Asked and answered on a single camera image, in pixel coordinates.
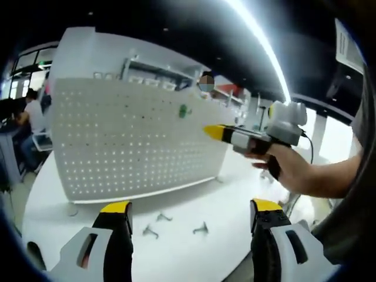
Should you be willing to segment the person's right hand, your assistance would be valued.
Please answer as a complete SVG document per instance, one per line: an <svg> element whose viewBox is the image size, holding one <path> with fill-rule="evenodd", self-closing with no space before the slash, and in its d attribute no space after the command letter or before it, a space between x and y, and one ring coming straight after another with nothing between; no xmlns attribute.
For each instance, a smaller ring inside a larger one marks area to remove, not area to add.
<svg viewBox="0 0 376 282"><path fill-rule="evenodd" d="M310 179L311 165L295 150L280 144L272 144L264 155L246 153L244 157L259 160L252 163L257 169L268 170L270 159L275 157L280 166L278 181L293 193L308 194L307 182Z"/></svg>

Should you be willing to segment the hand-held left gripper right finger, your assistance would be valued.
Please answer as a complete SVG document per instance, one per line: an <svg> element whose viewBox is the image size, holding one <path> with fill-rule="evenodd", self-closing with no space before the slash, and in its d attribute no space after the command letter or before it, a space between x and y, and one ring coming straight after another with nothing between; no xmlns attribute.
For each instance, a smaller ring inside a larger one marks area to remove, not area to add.
<svg viewBox="0 0 376 282"><path fill-rule="evenodd" d="M305 220L291 223L277 203L250 201L254 281L328 281L339 264L331 263Z"/></svg>

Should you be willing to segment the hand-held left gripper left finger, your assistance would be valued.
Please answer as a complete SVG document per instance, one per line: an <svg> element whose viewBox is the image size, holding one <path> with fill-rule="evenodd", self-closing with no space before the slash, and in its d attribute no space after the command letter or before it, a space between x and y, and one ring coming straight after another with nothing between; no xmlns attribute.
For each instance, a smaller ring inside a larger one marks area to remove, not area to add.
<svg viewBox="0 0 376 282"><path fill-rule="evenodd" d="M91 227L81 228L62 248L52 281L132 281L132 204L103 207Z"/></svg>

